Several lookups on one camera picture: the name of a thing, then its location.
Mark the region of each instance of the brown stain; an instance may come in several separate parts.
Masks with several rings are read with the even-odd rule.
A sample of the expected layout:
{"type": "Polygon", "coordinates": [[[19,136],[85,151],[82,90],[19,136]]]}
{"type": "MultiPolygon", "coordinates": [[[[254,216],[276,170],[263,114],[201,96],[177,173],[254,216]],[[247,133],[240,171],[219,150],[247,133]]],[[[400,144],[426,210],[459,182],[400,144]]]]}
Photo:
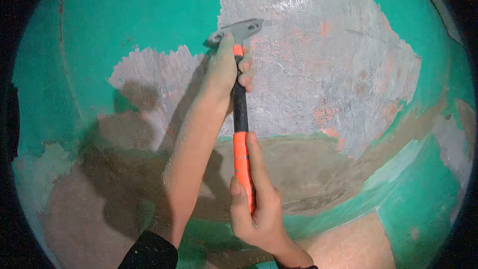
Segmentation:
{"type": "Polygon", "coordinates": [[[463,100],[455,100],[455,104],[457,105],[460,123],[467,139],[467,156],[471,160],[475,152],[476,114],[471,106],[463,100]]]}

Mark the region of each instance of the finger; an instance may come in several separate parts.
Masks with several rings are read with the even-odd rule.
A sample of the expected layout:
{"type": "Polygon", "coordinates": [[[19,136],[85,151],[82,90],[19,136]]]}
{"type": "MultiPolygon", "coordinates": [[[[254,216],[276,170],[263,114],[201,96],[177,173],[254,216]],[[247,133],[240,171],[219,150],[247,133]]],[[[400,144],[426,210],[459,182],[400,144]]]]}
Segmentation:
{"type": "Polygon", "coordinates": [[[254,90],[254,85],[248,84],[247,86],[244,87],[246,89],[247,93],[250,93],[254,90]]]}
{"type": "Polygon", "coordinates": [[[250,68],[252,68],[252,61],[253,61],[252,53],[244,52],[244,56],[242,57],[242,61],[239,62],[239,70],[241,72],[248,71],[250,68]]]}
{"type": "Polygon", "coordinates": [[[244,54],[249,52],[249,46],[248,45],[242,45],[242,52],[244,52],[244,54]]]}
{"type": "Polygon", "coordinates": [[[232,177],[230,191],[232,196],[230,207],[232,231],[237,237],[242,238],[247,236],[252,229],[252,217],[250,216],[246,190],[239,183],[237,177],[232,177]]]}
{"type": "Polygon", "coordinates": [[[218,56],[224,56],[232,53],[232,46],[234,46],[234,37],[231,33],[227,33],[219,43],[218,56]]]}
{"type": "Polygon", "coordinates": [[[250,93],[253,90],[253,85],[252,85],[252,78],[249,77],[246,74],[242,74],[239,76],[239,84],[242,85],[245,89],[246,92],[250,93]]]}
{"type": "Polygon", "coordinates": [[[248,84],[252,84],[252,80],[256,75],[256,67],[251,66],[249,70],[242,72],[239,76],[239,84],[246,87],[248,84]]]}
{"type": "Polygon", "coordinates": [[[246,145],[249,153],[250,173],[256,188],[257,202],[258,204],[266,203],[275,195],[275,190],[267,174],[266,164],[262,158],[255,132],[247,133],[246,145]]]}

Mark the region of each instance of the right hand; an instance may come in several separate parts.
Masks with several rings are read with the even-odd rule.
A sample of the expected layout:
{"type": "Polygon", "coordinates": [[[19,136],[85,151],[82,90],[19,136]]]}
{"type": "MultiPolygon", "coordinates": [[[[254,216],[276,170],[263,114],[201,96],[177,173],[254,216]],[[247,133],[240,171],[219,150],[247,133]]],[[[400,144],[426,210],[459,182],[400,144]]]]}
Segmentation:
{"type": "Polygon", "coordinates": [[[282,222],[281,194],[272,186],[262,159],[257,136],[248,132],[246,145],[249,153],[252,181],[256,188],[256,211],[251,216],[246,190],[236,177],[231,180],[231,226],[234,234],[249,245],[274,255],[283,268],[309,268],[314,260],[285,231],[282,222]]]}

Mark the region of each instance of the left hand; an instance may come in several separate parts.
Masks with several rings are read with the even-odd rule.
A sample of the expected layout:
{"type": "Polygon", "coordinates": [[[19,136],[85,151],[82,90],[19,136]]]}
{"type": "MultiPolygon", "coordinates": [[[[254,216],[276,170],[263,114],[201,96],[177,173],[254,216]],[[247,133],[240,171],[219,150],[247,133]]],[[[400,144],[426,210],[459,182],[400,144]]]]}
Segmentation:
{"type": "Polygon", "coordinates": [[[255,69],[252,63],[252,51],[246,45],[242,45],[244,57],[236,65],[232,47],[234,38],[231,34],[224,35],[219,44],[218,51],[209,60],[206,73],[206,87],[213,89],[221,98],[229,98],[234,83],[236,82],[237,69],[242,72],[239,76],[239,84],[246,88],[246,92],[252,91],[252,79],[255,69]]]}

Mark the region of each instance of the metal blade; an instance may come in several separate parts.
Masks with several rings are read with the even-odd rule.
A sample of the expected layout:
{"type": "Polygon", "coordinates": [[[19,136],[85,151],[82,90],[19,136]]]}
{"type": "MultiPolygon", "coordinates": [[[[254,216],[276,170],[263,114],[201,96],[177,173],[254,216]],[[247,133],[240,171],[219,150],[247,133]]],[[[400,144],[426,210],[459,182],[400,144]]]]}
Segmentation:
{"type": "Polygon", "coordinates": [[[250,36],[258,33],[262,29],[262,24],[264,19],[249,19],[245,21],[236,22],[231,25],[224,26],[218,29],[216,32],[212,33],[209,38],[207,38],[206,44],[209,47],[214,47],[219,45],[224,34],[232,33],[234,36],[234,42],[236,44],[242,45],[245,39],[250,36]]]}

